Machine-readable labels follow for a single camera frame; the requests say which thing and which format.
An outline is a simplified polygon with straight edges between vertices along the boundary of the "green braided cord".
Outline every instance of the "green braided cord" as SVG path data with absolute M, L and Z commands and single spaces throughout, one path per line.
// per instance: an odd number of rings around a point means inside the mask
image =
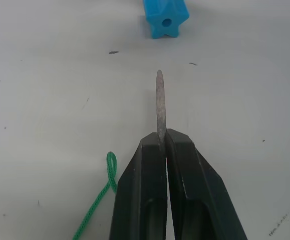
M 114 193 L 116 193 L 116 191 L 117 191 L 117 184 L 115 182 L 115 175 L 116 175 L 116 170 L 117 170 L 116 156 L 114 155 L 113 152 L 110 151 L 109 153 L 107 153 L 106 160 L 107 160 L 108 182 L 105 185 L 105 187 L 101 190 L 101 192 L 98 194 L 94 203 L 89 208 L 87 214 L 85 215 L 83 221 L 81 222 L 79 228 L 77 229 L 77 231 L 73 237 L 73 240 L 78 240 L 80 238 L 80 236 L 83 233 L 83 231 L 85 230 L 92 214 L 94 213 L 94 211 L 98 207 L 101 199 L 104 197 L 104 195 L 108 191 L 109 187 L 111 187 L 111 189 L 114 191 Z

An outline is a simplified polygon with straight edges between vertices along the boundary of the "white tabletop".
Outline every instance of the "white tabletop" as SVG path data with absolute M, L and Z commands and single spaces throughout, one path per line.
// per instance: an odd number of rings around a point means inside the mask
M 156 130 L 158 69 L 167 127 L 220 174 L 247 238 L 290 240 L 290 0 L 186 4 L 179 37 L 152 40 L 140 0 L 0 0 L 0 240 L 72 238 L 106 153 L 118 180 Z M 82 240 L 108 239 L 114 198 Z

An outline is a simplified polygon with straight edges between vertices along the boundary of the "blue star-shaped block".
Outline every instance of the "blue star-shaped block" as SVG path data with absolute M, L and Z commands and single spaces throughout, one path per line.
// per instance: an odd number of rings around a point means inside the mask
M 189 18 L 183 0 L 143 0 L 146 20 L 153 39 L 168 35 L 178 36 L 178 28 Z

